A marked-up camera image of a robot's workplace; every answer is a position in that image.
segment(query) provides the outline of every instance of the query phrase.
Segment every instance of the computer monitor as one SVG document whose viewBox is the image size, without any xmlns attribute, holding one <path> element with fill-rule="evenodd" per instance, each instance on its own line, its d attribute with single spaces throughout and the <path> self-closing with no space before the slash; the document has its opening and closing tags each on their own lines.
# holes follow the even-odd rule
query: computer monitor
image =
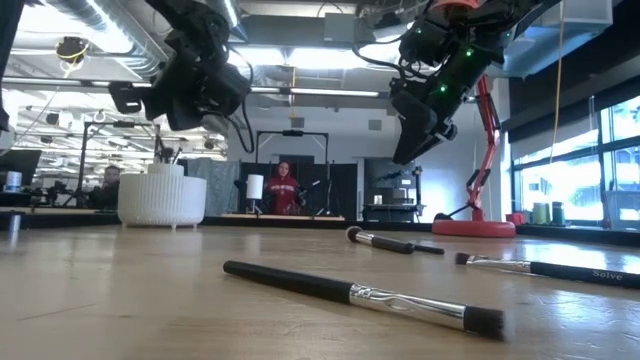
<svg viewBox="0 0 640 360">
<path fill-rule="evenodd" d="M 4 185 L 6 182 L 7 171 L 16 171 L 22 173 L 22 186 L 31 185 L 33 175 L 40 161 L 41 150 L 9 150 L 3 156 L 0 156 L 0 182 Z"/>
</svg>

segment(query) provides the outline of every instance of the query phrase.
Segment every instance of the green spool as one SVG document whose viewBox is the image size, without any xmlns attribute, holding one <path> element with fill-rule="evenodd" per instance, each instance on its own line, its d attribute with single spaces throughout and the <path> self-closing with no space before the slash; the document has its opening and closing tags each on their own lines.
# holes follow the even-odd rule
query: green spool
<svg viewBox="0 0 640 360">
<path fill-rule="evenodd" d="M 549 223 L 549 204 L 548 203 L 533 204 L 533 223 L 534 224 Z"/>
<path fill-rule="evenodd" d="M 564 204 L 559 201 L 554 201 L 551 207 L 551 213 L 553 215 L 553 223 L 556 225 L 564 225 Z"/>
</svg>

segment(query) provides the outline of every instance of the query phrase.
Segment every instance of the black makeup brush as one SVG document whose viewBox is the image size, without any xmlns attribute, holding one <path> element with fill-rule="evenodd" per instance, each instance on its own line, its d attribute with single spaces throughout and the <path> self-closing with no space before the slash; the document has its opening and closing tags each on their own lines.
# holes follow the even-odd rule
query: black makeup brush
<svg viewBox="0 0 640 360">
<path fill-rule="evenodd" d="M 417 245 L 384 236 L 367 233 L 358 226 L 351 226 L 345 231 L 347 239 L 354 243 L 361 243 L 378 249 L 389 250 L 401 254 L 412 254 L 414 251 L 428 252 L 442 255 L 444 250 L 430 246 Z"/>
<path fill-rule="evenodd" d="M 505 340 L 510 334 L 510 323 L 500 310 L 419 298 L 352 282 L 237 261 L 225 262 L 223 269 L 227 274 L 280 289 L 342 304 L 401 314 L 492 339 Z"/>
<path fill-rule="evenodd" d="M 537 261 L 502 260 L 486 256 L 456 254 L 456 264 L 495 268 L 557 279 L 584 281 L 594 284 L 640 289 L 640 275 L 619 271 L 589 269 L 576 266 L 548 264 Z"/>
</svg>

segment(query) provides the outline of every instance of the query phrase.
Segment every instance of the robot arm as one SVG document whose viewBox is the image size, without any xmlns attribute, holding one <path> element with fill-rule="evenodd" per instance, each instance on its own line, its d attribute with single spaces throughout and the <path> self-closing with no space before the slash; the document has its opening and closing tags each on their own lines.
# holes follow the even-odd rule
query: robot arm
<svg viewBox="0 0 640 360">
<path fill-rule="evenodd" d="M 165 43 L 175 54 L 164 64 L 151 88 L 113 82 L 109 92 L 118 111 L 139 112 L 148 120 L 167 114 L 172 130 L 192 129 L 205 115 L 229 117 L 251 91 L 251 80 L 227 63 L 229 26 L 226 19 L 194 0 L 146 0 L 164 16 L 173 31 Z"/>
<path fill-rule="evenodd" d="M 407 164 L 443 140 L 453 140 L 452 117 L 492 62 L 542 13 L 561 0 L 487 0 L 471 9 L 445 9 L 445 18 L 425 9 L 400 43 L 404 69 L 422 62 L 439 67 L 425 81 L 392 79 L 391 103 L 402 126 L 394 162 Z"/>
</svg>

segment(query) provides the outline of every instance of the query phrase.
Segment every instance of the wooden table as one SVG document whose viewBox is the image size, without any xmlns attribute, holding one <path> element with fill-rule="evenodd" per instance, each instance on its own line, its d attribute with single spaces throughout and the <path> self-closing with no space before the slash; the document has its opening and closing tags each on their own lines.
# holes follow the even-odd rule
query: wooden table
<svg viewBox="0 0 640 360">
<path fill-rule="evenodd" d="M 343 231 L 201 227 L 32 230 L 0 242 L 3 359 L 640 359 L 640 291 L 455 266 L 457 251 L 640 273 L 636 249 L 424 240 L 445 256 Z M 225 275 L 241 260 L 514 313 L 500 343 Z"/>
<path fill-rule="evenodd" d="M 222 217 L 232 219 L 271 219 L 271 220 L 318 220 L 345 221 L 342 216 L 296 216 L 296 215 L 256 215 L 256 214 L 222 214 Z"/>
</svg>

